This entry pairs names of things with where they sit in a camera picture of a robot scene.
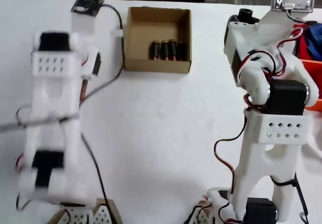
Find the gray cable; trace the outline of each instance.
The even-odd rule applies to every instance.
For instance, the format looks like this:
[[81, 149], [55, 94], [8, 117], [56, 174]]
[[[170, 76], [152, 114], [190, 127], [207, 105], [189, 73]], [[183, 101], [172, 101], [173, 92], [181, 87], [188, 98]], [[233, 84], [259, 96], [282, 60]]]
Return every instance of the gray cable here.
[[306, 24], [306, 23], [307, 23], [307, 21], [306, 21], [306, 20], [304, 20], [304, 19], [300, 19], [300, 18], [295, 18], [295, 17], [293, 17], [293, 16], [291, 15], [291, 10], [285, 10], [285, 12], [286, 12], [287, 17], [288, 17], [290, 20], [292, 20], [292, 21], [294, 21], [294, 22], [296, 22], [296, 23], [299, 23], [299, 24]]

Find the battery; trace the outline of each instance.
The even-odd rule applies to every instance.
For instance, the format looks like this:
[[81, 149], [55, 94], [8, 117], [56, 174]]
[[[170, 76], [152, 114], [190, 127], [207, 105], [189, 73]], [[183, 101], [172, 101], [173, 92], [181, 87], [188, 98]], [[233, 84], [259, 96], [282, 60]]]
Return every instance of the battery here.
[[177, 60], [177, 43], [171, 39], [168, 42], [170, 60]]
[[149, 58], [153, 60], [157, 60], [160, 55], [160, 43], [155, 40], [151, 43], [149, 49]]

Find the white background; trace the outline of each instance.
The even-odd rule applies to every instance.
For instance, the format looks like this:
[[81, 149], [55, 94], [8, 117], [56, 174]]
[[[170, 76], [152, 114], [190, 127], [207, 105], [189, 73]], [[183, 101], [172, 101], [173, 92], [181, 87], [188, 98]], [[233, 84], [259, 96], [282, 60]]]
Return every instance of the white background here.
[[[74, 0], [0, 0], [0, 123], [14, 121], [16, 109], [31, 102], [30, 53], [35, 32], [70, 30]], [[123, 72], [113, 85], [82, 108], [85, 132], [100, 165], [107, 195], [127, 223], [183, 223], [211, 187], [228, 188], [230, 171], [213, 155], [214, 142], [238, 134], [243, 125], [244, 91], [235, 87], [223, 38], [229, 16], [241, 6], [164, 2], [106, 1], [120, 11], [124, 24], [130, 6], [192, 10], [192, 67], [188, 75]], [[261, 18], [269, 7], [248, 6]], [[311, 18], [322, 19], [315, 10]], [[111, 36], [118, 18], [101, 9], [96, 39], [102, 53], [98, 79], [89, 90], [112, 78], [121, 64], [120, 39]], [[32, 203], [16, 213], [18, 176], [15, 158], [25, 133], [0, 135], [0, 217], [2, 223], [45, 223], [55, 212]], [[219, 154], [237, 166], [242, 140], [223, 143]], [[310, 223], [322, 219], [322, 161], [303, 147], [298, 177]], [[84, 171], [102, 197], [94, 165], [82, 148]], [[269, 178], [252, 195], [270, 197]], [[288, 224], [302, 223], [298, 197]]]

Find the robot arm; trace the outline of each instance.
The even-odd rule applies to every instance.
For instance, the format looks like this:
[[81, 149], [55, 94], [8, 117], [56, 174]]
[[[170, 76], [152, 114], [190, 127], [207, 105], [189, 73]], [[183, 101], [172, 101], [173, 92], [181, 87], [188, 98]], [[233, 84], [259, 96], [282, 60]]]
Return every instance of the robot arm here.
[[[318, 99], [318, 88], [302, 62], [292, 54], [294, 23], [285, 12], [302, 1], [278, 0], [274, 10], [262, 19], [242, 9], [227, 24], [225, 49], [237, 87], [251, 97], [246, 111], [239, 165], [233, 179], [234, 188], [210, 189], [208, 197], [217, 223], [272, 224], [287, 220], [294, 188], [299, 188], [296, 163], [300, 148], [306, 143], [311, 119], [305, 106]], [[298, 12], [311, 12], [306, 2]], [[266, 151], [267, 145], [274, 145]], [[274, 181], [272, 200], [249, 198], [257, 182], [264, 176]]]
[[[31, 200], [93, 207], [96, 197], [80, 169], [79, 98], [82, 81], [93, 79], [100, 54], [88, 25], [94, 26], [100, 4], [77, 0], [72, 12], [73, 32], [43, 32], [32, 53], [33, 97], [29, 120], [70, 117], [67, 121], [27, 128], [20, 193]], [[94, 7], [90, 14], [75, 12]], [[80, 28], [77, 24], [87, 26]]]

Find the white plastic bracket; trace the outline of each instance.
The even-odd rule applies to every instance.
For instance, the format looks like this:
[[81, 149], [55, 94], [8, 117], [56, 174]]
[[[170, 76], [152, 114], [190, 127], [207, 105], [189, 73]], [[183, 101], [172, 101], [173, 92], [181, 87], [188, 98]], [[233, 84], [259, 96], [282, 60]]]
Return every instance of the white plastic bracket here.
[[[301, 145], [306, 143], [310, 117], [262, 114], [257, 110], [247, 113], [239, 165], [235, 171], [235, 188], [230, 197], [236, 217], [243, 219], [248, 196], [264, 176], [277, 182], [294, 179]], [[275, 146], [266, 151], [266, 145]], [[294, 188], [274, 187], [273, 202], [278, 210], [278, 221], [289, 216]]]

